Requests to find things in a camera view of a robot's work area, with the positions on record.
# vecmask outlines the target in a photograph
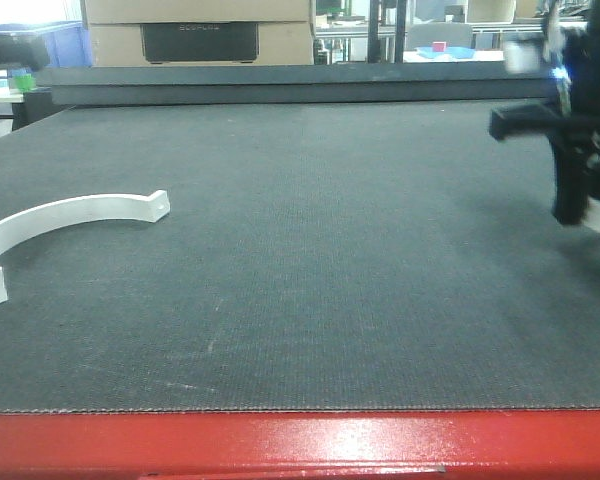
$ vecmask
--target cardboard box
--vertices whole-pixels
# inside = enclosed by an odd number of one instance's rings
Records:
[[[538,0],[516,0],[516,18],[533,18]]]
[[[89,24],[308,22],[315,0],[85,0]]]
[[[169,62],[164,66],[216,65],[312,65],[313,35],[307,22],[260,23],[259,53],[255,61]],[[94,25],[91,27],[94,66],[151,66],[145,58],[140,25]]]
[[[243,62],[166,62],[160,65],[313,64],[315,0],[85,0],[94,66],[152,65],[142,25],[258,23],[258,56]]]
[[[510,24],[516,0],[465,0],[467,23]]]

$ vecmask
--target blue led light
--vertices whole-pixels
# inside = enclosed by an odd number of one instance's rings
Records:
[[[565,67],[554,68],[551,73],[556,80],[571,80],[569,72]]]

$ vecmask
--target green object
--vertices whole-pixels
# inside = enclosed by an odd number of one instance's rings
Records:
[[[36,88],[36,81],[33,78],[33,75],[27,73],[25,75],[17,75],[14,78],[16,88],[20,90],[22,93],[30,92],[34,88]]]

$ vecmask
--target red metal frame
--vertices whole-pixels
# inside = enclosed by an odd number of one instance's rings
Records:
[[[0,415],[0,479],[380,476],[600,479],[600,411]]]

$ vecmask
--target textured rubber mat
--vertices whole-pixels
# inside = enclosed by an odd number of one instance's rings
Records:
[[[169,192],[0,258],[0,412],[600,407],[600,236],[489,103],[67,111],[0,140],[0,218]]]

